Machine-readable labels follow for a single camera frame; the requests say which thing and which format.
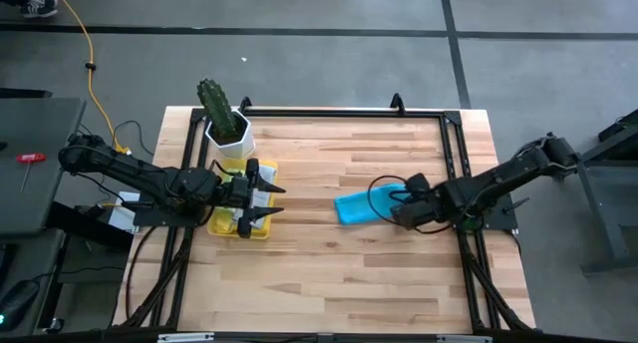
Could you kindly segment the white paper sheet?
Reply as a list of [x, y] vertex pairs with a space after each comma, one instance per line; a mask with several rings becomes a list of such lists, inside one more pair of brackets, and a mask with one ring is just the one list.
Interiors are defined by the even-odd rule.
[[140, 194], [138, 192], [120, 191], [119, 197], [111, 205], [103, 203], [103, 207], [112, 209], [109, 218], [109, 225], [127, 231], [128, 233], [137, 233], [139, 228], [134, 225], [136, 214], [122, 206], [123, 201], [138, 201]]

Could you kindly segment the red-handled hex key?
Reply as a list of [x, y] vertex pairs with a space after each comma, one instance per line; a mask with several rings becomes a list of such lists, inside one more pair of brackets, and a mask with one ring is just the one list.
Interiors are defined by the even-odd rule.
[[46, 159], [47, 159], [46, 155], [41, 153], [23, 154], [16, 157], [17, 163], [24, 164], [26, 166], [25, 174], [20, 187], [21, 193], [24, 192], [24, 189], [26, 187], [26, 183], [29, 178], [32, 165], [36, 163], [44, 162]]

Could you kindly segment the black aluminium table frame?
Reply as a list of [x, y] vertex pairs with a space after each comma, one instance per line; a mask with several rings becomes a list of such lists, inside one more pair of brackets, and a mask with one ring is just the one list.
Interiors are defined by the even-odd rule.
[[393, 176], [431, 183], [497, 164], [483, 110], [285, 108], [244, 110], [255, 153], [278, 166], [282, 193], [264, 239], [193, 235], [185, 274], [159, 320], [181, 331], [468, 333], [502, 319], [470, 282], [459, 237], [430, 224], [345, 227], [336, 197]]

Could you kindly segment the silver frame bracket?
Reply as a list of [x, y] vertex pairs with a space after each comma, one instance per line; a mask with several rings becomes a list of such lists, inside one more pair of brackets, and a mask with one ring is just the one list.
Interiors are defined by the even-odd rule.
[[476, 335], [437, 335], [436, 343], [492, 343], [492, 338]]
[[213, 332], [171, 333], [159, 335], [157, 343], [209, 343], [214, 337]]

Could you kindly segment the grey desk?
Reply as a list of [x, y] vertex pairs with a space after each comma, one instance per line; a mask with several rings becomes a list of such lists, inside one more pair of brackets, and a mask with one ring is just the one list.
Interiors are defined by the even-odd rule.
[[[1, 99], [0, 235], [27, 235], [44, 229], [62, 169], [58, 152], [79, 126], [86, 103], [80, 99]], [[41, 153], [47, 159], [33, 164], [24, 192], [20, 187], [26, 166], [23, 154]]]

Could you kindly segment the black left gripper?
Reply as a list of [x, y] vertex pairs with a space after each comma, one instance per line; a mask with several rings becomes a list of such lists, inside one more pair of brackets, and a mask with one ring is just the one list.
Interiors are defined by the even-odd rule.
[[[228, 201], [228, 185], [230, 181], [236, 177], [245, 177], [249, 181], [249, 196], [244, 205], [233, 205]], [[239, 237], [250, 237], [251, 227], [250, 223], [255, 219], [263, 218], [267, 215], [274, 214], [283, 211], [283, 207], [262, 207], [253, 206], [253, 191], [255, 189], [264, 192], [285, 193], [286, 190], [274, 183], [266, 181], [261, 175], [259, 175], [259, 161], [258, 159], [248, 159], [245, 166], [245, 173], [230, 173], [225, 171], [220, 179], [219, 190], [219, 202], [218, 207], [227, 208], [241, 208], [243, 215], [238, 221], [237, 233]]]

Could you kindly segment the dark desk surface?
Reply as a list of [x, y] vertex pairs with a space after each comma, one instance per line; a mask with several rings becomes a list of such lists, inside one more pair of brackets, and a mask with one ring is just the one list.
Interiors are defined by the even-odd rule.
[[48, 229], [38, 235], [7, 238], [6, 242], [17, 249], [5, 277], [0, 279], [0, 299], [18, 281], [35, 276], [40, 276], [40, 289], [22, 321], [11, 331], [0, 331], [0, 339], [39, 334], [53, 319], [58, 305], [62, 284], [54, 273], [60, 265], [60, 252], [66, 249], [66, 235]]

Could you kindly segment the translucent yellow plastic tray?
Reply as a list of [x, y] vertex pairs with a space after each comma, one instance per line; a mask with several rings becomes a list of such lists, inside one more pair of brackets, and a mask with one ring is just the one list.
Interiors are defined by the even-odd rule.
[[[247, 160], [224, 159], [221, 166], [230, 173], [245, 173]], [[278, 163], [275, 161], [260, 161], [259, 174], [268, 183], [276, 183], [278, 174]], [[270, 192], [255, 191], [253, 202], [258, 206], [273, 207], [275, 197]], [[237, 233], [238, 221], [242, 211], [239, 208], [216, 207], [206, 229], [211, 235], [220, 237], [235, 237]], [[256, 222], [251, 222], [250, 239], [264, 240], [270, 235], [272, 216], [267, 215], [259, 218]]]

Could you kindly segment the black computer mouse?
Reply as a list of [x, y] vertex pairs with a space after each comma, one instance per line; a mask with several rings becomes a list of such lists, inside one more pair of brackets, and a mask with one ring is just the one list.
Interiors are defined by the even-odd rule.
[[39, 294], [39, 284], [34, 280], [18, 281], [0, 299], [0, 332], [15, 329]]

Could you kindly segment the blue microfiber towel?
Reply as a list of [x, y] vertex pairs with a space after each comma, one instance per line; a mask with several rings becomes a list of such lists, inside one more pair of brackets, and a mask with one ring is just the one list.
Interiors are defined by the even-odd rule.
[[405, 190], [405, 186], [402, 183], [388, 183], [336, 197], [334, 205], [339, 222], [343, 226], [350, 226], [391, 219], [391, 207], [398, 204], [391, 199], [393, 190]]

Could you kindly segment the grey metal stand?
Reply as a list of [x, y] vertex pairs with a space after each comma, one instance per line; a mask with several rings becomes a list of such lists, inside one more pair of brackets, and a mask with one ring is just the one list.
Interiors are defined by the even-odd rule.
[[597, 139], [579, 156], [577, 172], [606, 256], [582, 265], [585, 275], [638, 268], [638, 109]]

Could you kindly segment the person's shoe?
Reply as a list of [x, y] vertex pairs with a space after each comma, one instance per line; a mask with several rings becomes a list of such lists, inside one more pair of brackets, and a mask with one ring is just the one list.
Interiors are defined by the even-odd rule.
[[58, 0], [24, 0], [20, 13], [27, 19], [49, 18], [58, 13]]

